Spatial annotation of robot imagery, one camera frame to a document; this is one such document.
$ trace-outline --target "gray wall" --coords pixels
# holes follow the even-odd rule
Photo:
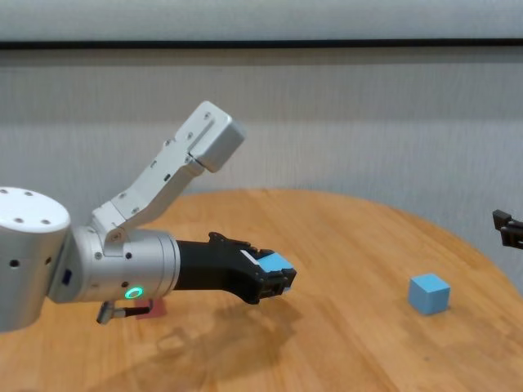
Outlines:
[[[84,223],[202,100],[248,140],[189,192],[326,189],[424,216],[523,290],[495,208],[523,217],[520,48],[0,52],[0,182]]]
[[[0,41],[520,38],[521,0],[2,0]]]

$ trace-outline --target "round wooden table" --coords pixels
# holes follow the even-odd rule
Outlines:
[[[274,249],[297,268],[293,289],[260,305],[173,292],[167,315],[106,326],[99,304],[47,301],[36,324],[0,336],[2,392],[523,390],[516,289],[416,216],[337,194],[245,190],[182,197],[148,228]],[[450,284],[450,307],[423,316],[407,294],[428,272]]]

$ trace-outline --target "white robotic arm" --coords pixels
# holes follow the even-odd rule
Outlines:
[[[233,118],[203,102],[128,189],[73,229],[55,200],[0,189],[0,332],[36,321],[45,296],[100,301],[97,321],[107,323],[150,311],[117,309],[117,300],[225,290],[256,304],[288,290],[296,271],[273,251],[213,232],[208,243],[195,243],[136,229],[161,216],[205,169],[218,171],[243,141]]]

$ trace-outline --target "blue foam block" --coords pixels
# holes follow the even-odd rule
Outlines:
[[[272,253],[269,256],[262,257],[258,260],[258,263],[260,263],[261,268],[267,273],[294,269],[293,265],[278,253]]]
[[[421,314],[435,314],[449,307],[450,286],[436,274],[410,279],[409,303]]]

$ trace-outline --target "blue cube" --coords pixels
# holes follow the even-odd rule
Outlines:
[[[435,314],[449,307],[450,286],[436,274],[410,279],[409,303],[421,314]]]

